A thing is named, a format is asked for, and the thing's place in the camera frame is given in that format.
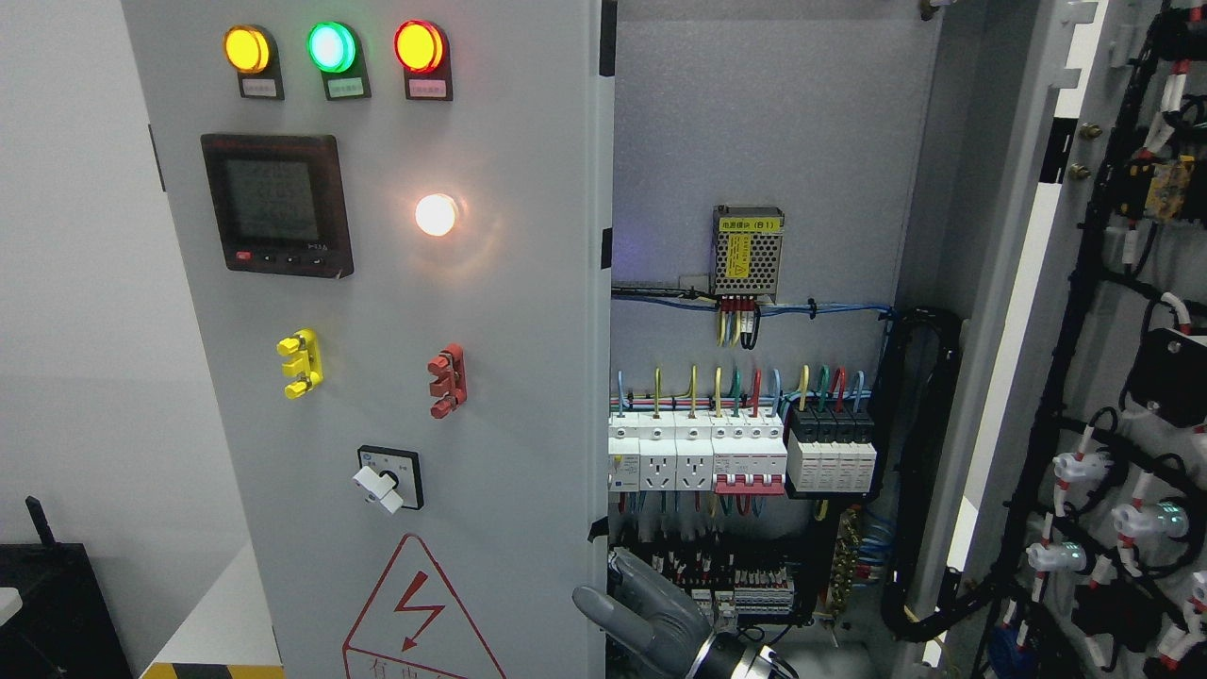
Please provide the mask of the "dark grey robot hand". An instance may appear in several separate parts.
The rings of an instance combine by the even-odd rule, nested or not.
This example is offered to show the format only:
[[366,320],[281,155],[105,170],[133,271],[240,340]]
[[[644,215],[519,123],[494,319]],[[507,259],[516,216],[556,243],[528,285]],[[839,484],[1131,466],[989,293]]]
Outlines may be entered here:
[[579,586],[573,604],[661,677],[686,678],[712,633],[696,603],[626,549],[610,555],[616,593]]

